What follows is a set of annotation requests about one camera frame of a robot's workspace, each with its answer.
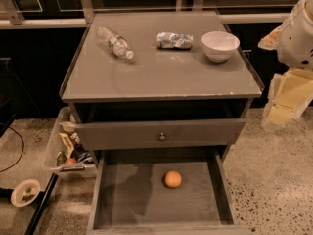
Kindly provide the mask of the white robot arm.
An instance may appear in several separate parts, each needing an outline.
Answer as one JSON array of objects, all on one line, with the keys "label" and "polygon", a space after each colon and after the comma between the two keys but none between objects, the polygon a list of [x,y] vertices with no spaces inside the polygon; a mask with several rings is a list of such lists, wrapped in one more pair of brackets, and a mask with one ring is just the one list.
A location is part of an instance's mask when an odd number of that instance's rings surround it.
[{"label": "white robot arm", "polygon": [[300,0],[258,47],[276,50],[289,67],[273,76],[263,112],[264,129],[276,131],[298,119],[313,100],[313,0]]}]

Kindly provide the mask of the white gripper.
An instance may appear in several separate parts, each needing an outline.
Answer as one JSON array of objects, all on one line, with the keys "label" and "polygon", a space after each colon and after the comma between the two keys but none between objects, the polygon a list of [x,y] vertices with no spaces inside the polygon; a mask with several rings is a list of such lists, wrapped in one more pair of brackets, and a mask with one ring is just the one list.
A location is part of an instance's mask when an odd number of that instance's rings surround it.
[{"label": "white gripper", "polygon": [[297,67],[283,75],[275,74],[270,83],[262,126],[277,131],[299,119],[313,101],[313,70],[305,70],[313,68],[313,21],[307,9],[294,8],[282,26],[263,37],[258,47],[269,51],[278,47],[279,61]]}]

